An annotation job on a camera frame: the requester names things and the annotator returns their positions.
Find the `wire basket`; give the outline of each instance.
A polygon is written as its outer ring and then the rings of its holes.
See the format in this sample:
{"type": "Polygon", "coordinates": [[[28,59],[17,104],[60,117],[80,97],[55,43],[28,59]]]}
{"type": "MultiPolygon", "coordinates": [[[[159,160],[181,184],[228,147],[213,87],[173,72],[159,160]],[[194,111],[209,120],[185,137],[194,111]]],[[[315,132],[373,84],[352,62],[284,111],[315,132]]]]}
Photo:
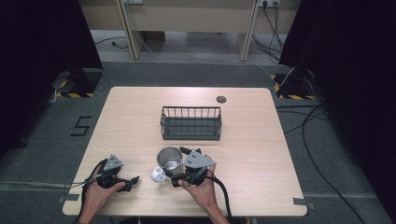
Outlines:
{"type": "Polygon", "coordinates": [[[218,106],[164,106],[163,140],[220,140],[221,108],[218,106]]]}

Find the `power outlet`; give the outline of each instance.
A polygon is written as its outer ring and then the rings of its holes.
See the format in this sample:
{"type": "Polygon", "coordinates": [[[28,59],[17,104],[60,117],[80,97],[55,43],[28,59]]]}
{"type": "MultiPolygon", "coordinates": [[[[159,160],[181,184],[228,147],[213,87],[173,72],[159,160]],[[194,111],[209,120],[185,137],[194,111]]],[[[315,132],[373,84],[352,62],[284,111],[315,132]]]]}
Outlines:
{"type": "Polygon", "coordinates": [[[262,3],[266,1],[267,7],[275,7],[275,3],[279,6],[280,0],[260,0],[259,7],[262,7],[262,3]]]}

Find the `metal cup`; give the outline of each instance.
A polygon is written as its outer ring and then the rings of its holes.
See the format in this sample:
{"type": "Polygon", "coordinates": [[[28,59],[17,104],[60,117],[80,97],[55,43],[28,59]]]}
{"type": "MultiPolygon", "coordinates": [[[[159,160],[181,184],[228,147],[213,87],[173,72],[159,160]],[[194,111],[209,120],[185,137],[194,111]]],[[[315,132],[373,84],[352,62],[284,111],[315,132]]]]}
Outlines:
{"type": "Polygon", "coordinates": [[[163,168],[172,172],[173,175],[183,173],[183,156],[180,150],[176,147],[163,148],[157,155],[158,166],[155,167],[151,174],[151,179],[156,182],[162,182],[166,179],[170,179],[163,168]]]}

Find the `hand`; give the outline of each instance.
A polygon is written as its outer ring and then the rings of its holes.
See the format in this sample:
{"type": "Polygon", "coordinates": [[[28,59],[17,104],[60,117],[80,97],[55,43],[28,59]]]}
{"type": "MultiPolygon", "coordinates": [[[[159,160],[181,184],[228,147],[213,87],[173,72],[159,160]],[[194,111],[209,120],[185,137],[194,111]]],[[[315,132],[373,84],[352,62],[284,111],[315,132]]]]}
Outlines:
{"type": "MultiPolygon", "coordinates": [[[[100,168],[101,166],[95,170],[93,176],[96,176],[99,173],[100,168]]],[[[93,217],[100,209],[103,208],[103,206],[105,206],[105,203],[110,196],[125,186],[124,182],[120,182],[110,189],[102,189],[94,179],[92,181],[93,182],[88,186],[87,193],[85,194],[85,202],[82,208],[81,217],[78,220],[79,223],[91,223],[93,217]]]]}
{"type": "MultiPolygon", "coordinates": [[[[212,177],[215,170],[216,166],[209,166],[209,171],[206,176],[212,177]]],[[[204,209],[213,223],[229,223],[219,209],[218,202],[216,200],[215,183],[212,180],[205,179],[204,182],[197,187],[191,186],[190,183],[184,180],[178,180],[177,183],[192,196],[198,205],[204,209]]]]}

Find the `small round object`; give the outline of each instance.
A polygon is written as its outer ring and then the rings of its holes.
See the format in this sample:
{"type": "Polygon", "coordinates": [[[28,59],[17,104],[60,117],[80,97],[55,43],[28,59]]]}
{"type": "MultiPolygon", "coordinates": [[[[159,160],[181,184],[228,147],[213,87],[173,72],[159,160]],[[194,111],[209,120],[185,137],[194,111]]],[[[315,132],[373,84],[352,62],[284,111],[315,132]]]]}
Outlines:
{"type": "Polygon", "coordinates": [[[227,102],[227,98],[225,98],[225,96],[218,96],[218,97],[216,98],[216,101],[217,101],[218,103],[220,103],[220,104],[224,104],[224,103],[227,102]]]}

